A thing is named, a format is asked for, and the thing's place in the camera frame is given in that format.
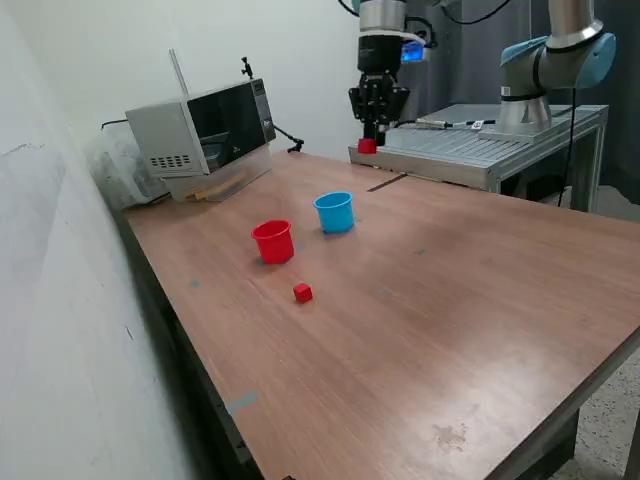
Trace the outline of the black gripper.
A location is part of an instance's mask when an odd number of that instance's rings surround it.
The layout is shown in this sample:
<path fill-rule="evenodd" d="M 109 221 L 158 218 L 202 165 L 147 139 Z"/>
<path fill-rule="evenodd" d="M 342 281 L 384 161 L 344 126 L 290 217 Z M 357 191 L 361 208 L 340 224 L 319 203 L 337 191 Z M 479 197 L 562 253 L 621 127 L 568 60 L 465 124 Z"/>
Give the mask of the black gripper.
<path fill-rule="evenodd" d="M 357 68 L 361 72 L 359 83 L 388 78 L 392 85 L 397 82 L 401 66 L 401 38 L 398 36 L 372 35 L 358 40 Z M 377 121 L 370 112 L 367 85 L 352 87 L 348 91 L 354 117 L 362 123 L 362 139 L 375 139 L 377 145 L 386 142 L 386 131 L 398 122 L 409 99 L 410 90 L 392 86 L 379 98 Z"/>

